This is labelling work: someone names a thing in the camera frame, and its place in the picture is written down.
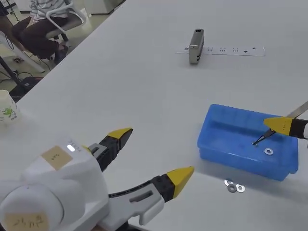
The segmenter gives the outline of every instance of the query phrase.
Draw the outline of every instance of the dark pants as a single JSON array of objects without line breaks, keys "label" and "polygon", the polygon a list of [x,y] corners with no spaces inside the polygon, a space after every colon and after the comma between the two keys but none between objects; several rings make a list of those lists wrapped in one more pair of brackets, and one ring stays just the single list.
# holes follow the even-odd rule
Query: dark pants
[{"label": "dark pants", "polygon": [[[52,18],[56,24],[63,26],[67,22],[67,18]],[[40,59],[51,57],[59,48],[56,41],[46,38],[46,35],[57,29],[48,19],[43,19],[27,27],[31,21],[28,17],[17,23],[12,28],[13,36],[31,53]]]}]

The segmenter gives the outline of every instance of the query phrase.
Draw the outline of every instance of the seated person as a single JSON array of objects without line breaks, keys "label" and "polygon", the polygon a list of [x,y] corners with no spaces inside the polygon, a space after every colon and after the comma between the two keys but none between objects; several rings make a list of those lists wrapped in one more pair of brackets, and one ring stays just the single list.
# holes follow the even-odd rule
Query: seated person
[{"label": "seated person", "polygon": [[[47,59],[55,54],[54,62],[58,64],[67,54],[68,48],[57,41],[49,40],[46,35],[57,27],[46,18],[48,11],[65,5],[64,0],[30,0],[30,17],[17,23],[12,28],[13,36],[31,53],[40,59]],[[67,11],[51,15],[59,26],[67,22]]]}]

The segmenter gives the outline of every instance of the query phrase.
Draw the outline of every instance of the led light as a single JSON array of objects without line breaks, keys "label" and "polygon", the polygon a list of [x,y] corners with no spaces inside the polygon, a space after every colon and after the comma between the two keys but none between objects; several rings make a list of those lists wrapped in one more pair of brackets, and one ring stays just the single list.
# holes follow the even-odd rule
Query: led light
[{"label": "led light", "polygon": [[67,148],[71,151],[71,152],[74,152],[75,151],[75,148],[72,146],[72,145],[67,145]]}]

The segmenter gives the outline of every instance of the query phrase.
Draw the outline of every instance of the striped shirt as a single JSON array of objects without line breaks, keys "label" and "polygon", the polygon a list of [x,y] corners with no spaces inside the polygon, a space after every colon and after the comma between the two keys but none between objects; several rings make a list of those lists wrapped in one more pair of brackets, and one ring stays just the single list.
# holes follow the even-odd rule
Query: striped shirt
[{"label": "striped shirt", "polygon": [[[58,9],[65,5],[65,0],[30,0],[31,14],[34,22],[46,18],[48,11]],[[51,15],[52,17],[67,17],[67,11],[63,10]]]}]

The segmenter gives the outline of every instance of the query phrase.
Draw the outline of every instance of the tape label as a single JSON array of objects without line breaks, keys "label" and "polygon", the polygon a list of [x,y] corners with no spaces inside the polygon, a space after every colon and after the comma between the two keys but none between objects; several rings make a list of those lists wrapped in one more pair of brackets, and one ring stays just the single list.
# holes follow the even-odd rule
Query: tape label
[{"label": "tape label", "polygon": [[73,158],[59,146],[54,146],[41,155],[55,170],[63,168]]},{"label": "tape label", "polygon": [[4,222],[7,231],[48,231],[48,218],[41,213],[6,213]]}]

